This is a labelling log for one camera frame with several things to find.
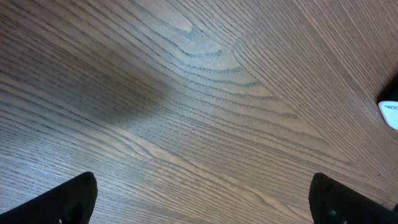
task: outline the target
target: wooden surface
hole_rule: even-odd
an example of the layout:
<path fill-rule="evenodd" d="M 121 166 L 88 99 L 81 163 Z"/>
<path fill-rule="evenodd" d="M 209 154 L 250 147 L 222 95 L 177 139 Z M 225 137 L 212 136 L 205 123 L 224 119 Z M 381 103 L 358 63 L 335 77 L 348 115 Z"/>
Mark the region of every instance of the wooden surface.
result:
<path fill-rule="evenodd" d="M 0 0 L 0 213 L 84 172 L 91 223 L 311 223 L 398 202 L 398 3 Z"/>

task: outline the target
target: wooden plank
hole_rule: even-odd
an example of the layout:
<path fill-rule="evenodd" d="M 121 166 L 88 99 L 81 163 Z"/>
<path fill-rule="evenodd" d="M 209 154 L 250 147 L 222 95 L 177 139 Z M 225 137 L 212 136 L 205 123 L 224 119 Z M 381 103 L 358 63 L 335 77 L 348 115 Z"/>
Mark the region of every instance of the wooden plank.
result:
<path fill-rule="evenodd" d="M 84 171 L 91 223 L 311 223 L 398 201 L 394 1 L 0 1 L 0 213 Z"/>

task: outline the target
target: white object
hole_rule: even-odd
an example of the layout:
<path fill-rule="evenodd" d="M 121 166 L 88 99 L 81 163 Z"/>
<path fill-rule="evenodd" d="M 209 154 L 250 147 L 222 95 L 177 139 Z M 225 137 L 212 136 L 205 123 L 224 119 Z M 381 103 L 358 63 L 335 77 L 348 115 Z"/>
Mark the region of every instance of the white object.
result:
<path fill-rule="evenodd" d="M 381 101 L 379 109 L 386 123 L 398 130 L 398 101 Z"/>

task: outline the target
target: wooden floor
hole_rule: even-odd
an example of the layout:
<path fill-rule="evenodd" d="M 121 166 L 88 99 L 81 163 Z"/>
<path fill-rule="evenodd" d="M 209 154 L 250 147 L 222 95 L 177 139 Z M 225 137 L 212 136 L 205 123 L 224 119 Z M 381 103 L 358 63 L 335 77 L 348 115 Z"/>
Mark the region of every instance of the wooden floor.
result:
<path fill-rule="evenodd" d="M 91 223 L 311 223 L 398 202 L 393 0 L 0 0 L 0 213 L 84 172 Z"/>

